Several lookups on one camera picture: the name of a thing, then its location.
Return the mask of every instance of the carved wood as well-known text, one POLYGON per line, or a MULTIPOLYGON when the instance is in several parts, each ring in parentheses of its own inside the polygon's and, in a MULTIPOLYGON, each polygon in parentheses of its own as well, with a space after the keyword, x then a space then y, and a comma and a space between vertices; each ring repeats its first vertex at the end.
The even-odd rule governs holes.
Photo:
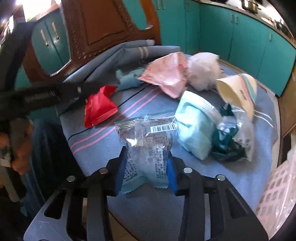
POLYGON ((71 60, 58 72, 49 75, 38 62, 32 43, 23 67, 31 82, 60 82, 97 55, 123 42, 154 39, 160 45, 157 13, 151 0, 140 0, 147 28, 139 30, 122 0, 62 0, 60 6, 70 45, 71 60))

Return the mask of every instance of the barcode label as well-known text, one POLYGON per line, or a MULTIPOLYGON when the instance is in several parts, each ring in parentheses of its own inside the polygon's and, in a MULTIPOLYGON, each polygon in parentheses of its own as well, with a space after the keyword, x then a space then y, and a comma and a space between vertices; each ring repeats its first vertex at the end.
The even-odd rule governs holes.
POLYGON ((163 125, 150 127, 150 131, 151 133, 170 131, 170 130, 176 130, 177 127, 178 127, 177 123, 163 124, 163 125))

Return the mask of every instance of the white plastic bag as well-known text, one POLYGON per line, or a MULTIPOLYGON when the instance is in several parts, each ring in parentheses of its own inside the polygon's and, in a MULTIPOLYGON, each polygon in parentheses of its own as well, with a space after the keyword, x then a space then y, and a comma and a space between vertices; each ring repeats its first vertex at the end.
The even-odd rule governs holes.
POLYGON ((197 53, 188 59, 188 82, 197 91, 210 90, 217 79, 226 77, 213 53, 197 53))

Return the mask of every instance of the cabinet door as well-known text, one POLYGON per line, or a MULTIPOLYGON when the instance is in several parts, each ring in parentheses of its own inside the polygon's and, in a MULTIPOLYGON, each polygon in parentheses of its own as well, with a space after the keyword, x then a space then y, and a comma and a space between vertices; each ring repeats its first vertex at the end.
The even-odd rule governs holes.
POLYGON ((244 14, 235 14, 229 62, 256 77, 263 58, 269 28, 244 14))
POLYGON ((180 46, 186 52, 186 21, 184 0, 154 0, 160 24, 162 45, 180 46))
POLYGON ((200 50, 228 60, 234 27, 234 12, 209 4, 200 5, 200 50))
POLYGON ((70 54, 62 16, 59 11, 54 11, 48 14, 44 20, 54 46, 57 49, 63 65, 65 65, 70 60, 70 54))
POLYGON ((257 79, 281 96, 291 75, 296 50, 282 36, 269 30, 269 40, 257 79))
POLYGON ((145 29, 147 26, 146 17, 140 0, 123 0, 122 2, 137 28, 145 29))
POLYGON ((200 4, 186 0, 186 53, 195 54, 200 43, 200 4))
POLYGON ((41 67, 48 74, 55 73, 64 65, 50 38, 44 20, 38 21, 33 30, 32 45, 41 67))

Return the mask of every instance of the clear plastic bag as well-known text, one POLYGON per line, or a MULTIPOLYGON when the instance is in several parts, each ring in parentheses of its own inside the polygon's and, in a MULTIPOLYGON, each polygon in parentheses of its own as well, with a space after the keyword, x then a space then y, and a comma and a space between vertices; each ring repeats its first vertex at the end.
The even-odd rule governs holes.
POLYGON ((128 149, 121 193, 131 192, 143 183, 167 188, 167 156, 178 129, 174 112, 161 112, 115 122, 115 127, 128 149))
POLYGON ((231 106, 232 112, 237 119, 237 126, 239 131, 234 136, 234 141, 240 144, 247 155, 247 159, 252 161, 255 145, 255 134, 254 126, 252 121, 249 119, 247 112, 234 105, 231 106))
POLYGON ((254 152, 254 126, 247 113, 226 104, 221 108, 223 118, 213 134, 214 157, 221 162, 252 161, 254 152))
POLYGON ((188 82, 197 91, 210 90, 217 79, 227 75, 213 53, 197 53, 188 59, 188 82))

